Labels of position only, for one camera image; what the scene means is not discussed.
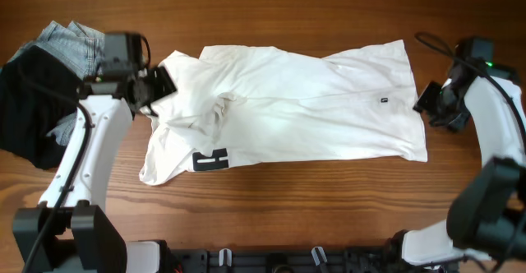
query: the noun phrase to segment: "wooden table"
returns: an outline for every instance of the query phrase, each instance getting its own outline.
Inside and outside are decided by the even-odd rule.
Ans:
[[[0,0],[0,60],[51,21],[136,30],[153,62],[174,49],[198,56],[214,44],[276,46],[322,57],[404,39],[418,91],[445,80],[450,60],[413,39],[419,30],[450,44],[494,39],[495,62],[526,72],[526,0]],[[107,213],[126,240],[163,238],[171,248],[343,248],[381,244],[401,229],[446,217],[481,168],[474,125],[461,134],[426,128],[429,162],[399,157],[274,163],[184,173],[163,186],[138,179],[151,134],[138,117],[121,145]],[[0,151],[0,272],[19,272],[12,217],[35,206],[53,172]],[[524,271],[510,263],[503,271]],[[468,266],[466,271],[473,271]]]

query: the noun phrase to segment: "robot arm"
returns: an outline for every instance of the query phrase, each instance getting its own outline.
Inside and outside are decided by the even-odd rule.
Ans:
[[[163,241],[125,243],[104,208],[113,162],[135,113],[177,89],[163,67],[148,69],[143,63],[141,41],[148,47],[143,36],[115,33],[105,39],[107,61],[101,64],[102,75],[88,76],[79,87],[79,103],[87,114],[78,109],[57,174],[37,208],[16,213],[13,233],[25,271],[155,273],[170,256]],[[72,183],[61,200],[70,174]],[[52,228],[46,230],[43,223],[48,222]],[[57,239],[66,228],[72,230],[73,240]]]
[[[492,66],[492,44],[473,38],[459,46],[459,56],[477,56]],[[493,80],[513,100],[524,123],[521,90],[507,67],[488,68]],[[439,263],[462,256],[489,260],[526,259],[526,234],[517,231],[509,256],[505,252],[519,224],[519,212],[507,208],[510,196],[524,202],[524,145],[517,120],[500,91],[473,71],[453,66],[443,85],[431,83],[415,105],[427,111],[432,126],[461,130],[473,116],[482,155],[482,172],[453,202],[447,220],[404,235],[402,258],[411,265]]]

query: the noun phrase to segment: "black cable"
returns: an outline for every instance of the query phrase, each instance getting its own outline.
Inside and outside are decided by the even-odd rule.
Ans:
[[[102,65],[102,62],[99,62],[99,63],[97,63],[97,65],[95,66],[95,70],[94,70],[94,72],[93,72],[93,74],[94,74],[95,76],[97,76],[97,75],[99,74],[99,69],[100,69],[100,66],[101,66],[101,65]]]
[[[472,256],[469,256],[469,255],[463,255],[461,257],[456,257],[454,259],[450,259],[450,260],[447,260],[447,261],[439,261],[439,262],[429,262],[427,264],[423,264],[423,265],[419,265],[419,266],[415,266],[415,268],[427,268],[427,267],[434,267],[434,266],[443,266],[443,265],[448,265],[448,264],[451,264],[451,263],[457,263],[457,262],[466,262],[466,261],[473,261],[475,264],[477,264],[477,266],[485,273],[489,273],[489,271],[487,270],[486,266],[484,266],[484,264],[479,261],[476,257],[472,257]]]
[[[424,40],[422,38],[424,36],[428,37],[428,38],[431,38],[431,39],[435,40],[436,42],[439,42],[442,46],[446,46],[446,48],[445,48],[446,50],[440,49],[440,48],[436,47],[435,45],[427,42],[426,40]],[[415,34],[414,37],[415,37],[415,39],[418,42],[426,45],[428,48],[430,48],[430,49],[432,49],[434,51],[437,51],[438,53],[453,59],[455,62],[461,63],[464,66],[471,68],[472,70],[477,72],[479,74],[479,76],[481,76],[481,77],[485,78],[486,80],[488,80],[501,93],[502,97],[504,97],[504,99],[506,100],[506,103],[508,104],[508,106],[511,109],[511,112],[514,115],[515,121],[517,122],[517,126],[519,126],[519,132],[520,132],[520,136],[521,136],[521,139],[522,139],[522,142],[523,142],[523,148],[526,146],[526,129],[524,128],[523,119],[520,117],[520,113],[517,110],[517,107],[515,106],[515,104],[514,104],[513,100],[511,99],[511,97],[506,93],[506,91],[504,91],[504,89],[499,85],[499,83],[497,83],[490,75],[488,75],[487,71],[482,70],[482,69],[480,69],[478,67],[475,67],[473,64],[471,64],[469,62],[466,62],[462,58],[454,55],[452,53],[451,49],[449,47],[447,47],[448,45],[442,39],[438,38],[435,35],[428,34],[426,32],[418,32],[418,33]],[[522,215],[520,217],[519,223],[517,224],[517,227],[515,228],[514,233],[513,233],[512,237],[510,238],[510,241],[508,242],[508,246],[507,246],[507,248],[505,250],[505,254],[503,255],[503,257],[500,260],[498,260],[497,264],[491,270],[491,273],[497,273],[498,270],[504,264],[504,262],[510,257],[510,254],[513,251],[513,247],[515,246],[515,243],[517,242],[517,237],[519,236],[519,232],[524,230],[524,226],[525,225],[526,225],[526,208],[523,209],[523,211],[522,211]],[[483,271],[487,272],[487,269],[485,267],[481,266],[481,269]]]
[[[58,209],[63,204],[64,200],[66,199],[67,194],[71,191],[71,185],[72,185],[73,178],[75,177],[75,174],[79,166],[81,165],[82,158],[84,157],[85,150],[90,140],[92,124],[91,124],[91,118],[90,118],[90,114],[88,113],[88,110],[85,109],[85,107],[82,106],[82,104],[80,104],[78,101],[70,99],[64,95],[60,95],[59,93],[53,90],[50,90],[38,83],[35,83],[29,80],[25,76],[24,72],[22,71],[22,66],[20,64],[18,65],[18,73],[20,77],[24,80],[24,82],[31,88],[41,93],[44,93],[46,95],[49,95],[53,98],[59,99],[65,103],[76,106],[82,112],[82,114],[84,115],[84,119],[85,119],[84,138],[82,139],[81,148],[79,149],[78,154],[76,155],[75,162],[73,163],[70,173],[67,175],[66,182],[62,186],[62,191],[60,192],[60,195],[58,196],[55,206],[51,210],[51,214],[46,219],[44,226],[40,230],[39,235],[37,236],[35,243],[33,244],[33,247],[31,248],[29,256],[25,260],[25,265],[24,265],[24,269],[22,270],[22,272],[26,273],[30,271],[31,265],[33,264],[33,261],[35,260],[36,253],[39,250],[40,244],[44,241],[44,238],[48,236],[49,231],[53,227],[53,221],[55,217],[57,216]]]
[[[141,35],[141,39],[145,42],[146,51],[148,51],[148,61],[145,62],[144,67],[141,68],[140,71],[142,71],[145,68],[150,67],[150,63],[151,63],[151,52],[150,52],[150,45],[148,44],[148,40],[146,39],[146,37],[144,35]]]

